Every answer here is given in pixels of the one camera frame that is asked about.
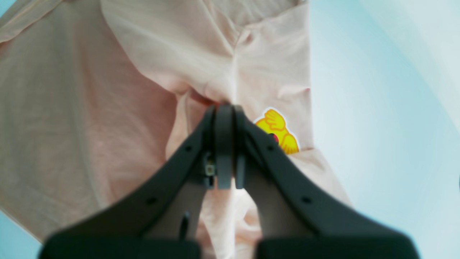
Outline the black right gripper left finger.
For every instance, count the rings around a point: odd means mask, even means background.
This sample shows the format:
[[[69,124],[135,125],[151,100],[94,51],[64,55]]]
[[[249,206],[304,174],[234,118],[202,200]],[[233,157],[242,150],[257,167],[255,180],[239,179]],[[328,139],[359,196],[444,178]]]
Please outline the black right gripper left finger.
[[[212,106],[156,174],[95,216],[50,237],[41,259],[200,259],[205,194],[231,188],[234,108]]]

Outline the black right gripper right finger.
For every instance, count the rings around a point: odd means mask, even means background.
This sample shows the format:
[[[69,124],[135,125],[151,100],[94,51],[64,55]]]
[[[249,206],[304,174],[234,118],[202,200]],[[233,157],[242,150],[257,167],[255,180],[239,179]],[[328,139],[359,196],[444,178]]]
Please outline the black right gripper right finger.
[[[272,137],[233,107],[235,183],[258,208],[256,259],[418,259],[403,233],[357,213],[309,180]]]

